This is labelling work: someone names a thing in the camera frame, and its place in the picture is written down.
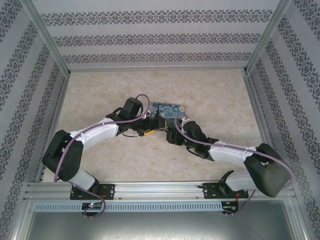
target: yellow connector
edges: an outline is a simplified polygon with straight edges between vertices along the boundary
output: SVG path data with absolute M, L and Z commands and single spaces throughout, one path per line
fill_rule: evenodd
M 159 130 L 163 130 L 163 129 L 167 129 L 167 128 L 168 128 L 167 121 L 165 121 L 165 127 L 159 128 L 159 129 L 157 129 L 157 130 L 159 131 Z
M 148 135 L 151 135 L 151 134 L 154 134 L 154 133 L 155 133 L 155 130 L 151 130 L 151 131 L 145 132 L 144 136 L 148 136 Z

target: gray metal panel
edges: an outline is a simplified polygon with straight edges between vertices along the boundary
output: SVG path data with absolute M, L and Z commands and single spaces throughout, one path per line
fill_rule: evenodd
M 28 240 L 291 240 L 283 201 L 253 201 L 239 216 L 213 212 L 109 212 L 92 220 L 80 213 L 35 212 Z

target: enclosure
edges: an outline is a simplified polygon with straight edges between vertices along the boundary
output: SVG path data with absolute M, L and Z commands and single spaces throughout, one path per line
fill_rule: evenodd
M 0 5 L 0 239 L 320 239 L 319 0 Z M 238 166 L 160 132 L 121 135 L 83 155 L 85 170 L 116 185 L 100 220 L 83 219 L 71 185 L 53 183 L 41 159 L 57 130 L 90 126 L 141 93 L 185 106 L 211 138 L 269 144 L 296 182 L 225 218 L 195 187 Z

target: floor surface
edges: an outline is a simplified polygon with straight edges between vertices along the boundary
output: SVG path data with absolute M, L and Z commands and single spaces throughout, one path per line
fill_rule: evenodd
M 93 125 L 140 93 L 153 103 L 185 106 L 207 137 L 241 146 L 261 143 L 240 70 L 72 73 L 57 130 Z M 82 155 L 81 167 L 100 182 L 208 181 L 240 168 L 194 156 L 169 144 L 163 132 L 107 139 Z M 43 181 L 53 182 L 53 176 L 46 169 Z

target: aluminum frame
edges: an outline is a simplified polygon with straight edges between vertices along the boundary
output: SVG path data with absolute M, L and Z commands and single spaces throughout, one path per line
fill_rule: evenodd
M 39 14 L 34 1 L 33 0 L 21 0 L 21 3 L 27 13 L 29 14 L 33 24 L 35 25 L 36 29 L 40 33 L 43 41 L 47 45 L 48 49 L 50 50 L 50 53 L 52 54 L 54 60 L 58 64 L 60 70 L 63 72 L 64 76 L 69 76 L 70 69 L 68 68 L 68 65 L 61 54 L 60 50 L 58 49 L 58 46 L 50 34 L 44 20 L 42 19 L 41 15 Z
M 62 110 L 62 107 L 64 105 L 64 101 L 65 101 L 65 97 L 66 97 L 69 81 L 70 81 L 70 76 L 68 74 L 67 76 L 65 76 L 64 84 L 63 84 L 63 87 L 62 87 L 62 90 L 61 90 L 61 96 L 58 99 L 58 105 L 57 105 L 56 111 L 55 111 L 54 116 L 53 116 L 52 127 L 51 127 L 51 129 L 49 131 L 49 135 L 48 135 L 46 143 L 45 143 L 45 149 L 48 148 L 50 142 L 52 141 L 52 139 L 54 138 L 54 136 L 56 134 L 56 129 L 57 129 L 58 121 L 59 121 L 59 118 L 60 118 L 61 110 Z M 35 182 L 42 181 L 42 177 L 43 177 L 43 174 L 44 174 L 44 169 L 45 169 L 45 166 L 43 165 L 43 163 L 41 161 L 40 165 L 39 165 L 39 168 L 38 168 L 38 171 L 36 172 L 36 176 L 34 178 Z
M 249 96 L 249 100 L 253 109 L 253 114 L 255 117 L 256 124 L 258 126 L 258 130 L 262 139 L 263 143 L 269 144 L 271 147 L 274 148 L 274 144 L 271 140 L 270 133 L 268 131 L 267 123 L 260 106 L 257 92 L 254 88 L 254 83 L 251 79 L 250 74 L 247 74 L 245 71 L 242 71 L 242 76 L 245 84 L 246 91 Z
M 279 24 L 281 18 L 283 17 L 285 11 L 287 10 L 291 0 L 280 0 L 276 9 L 274 10 L 270 21 L 268 22 L 266 28 L 263 31 L 255 49 L 253 50 L 251 57 L 246 65 L 246 72 L 251 73 L 255 67 L 257 61 L 260 58 L 263 50 L 265 49 L 267 43 L 269 42 L 272 34 L 274 33 L 277 25 Z
M 203 183 L 218 181 L 173 181 L 173 182 L 102 182 L 115 184 L 114 200 L 106 203 L 156 203 L 188 202 L 204 203 L 208 201 L 234 201 L 235 199 L 205 199 L 201 188 Z M 11 240 L 25 240 L 37 203 L 88 203 L 90 200 L 70 200 L 71 185 L 66 182 L 28 183 L 17 217 Z M 276 198 L 265 196 L 257 191 L 252 201 L 280 200 L 284 202 L 291 228 L 296 240 L 310 240 L 293 188 L 283 189 Z

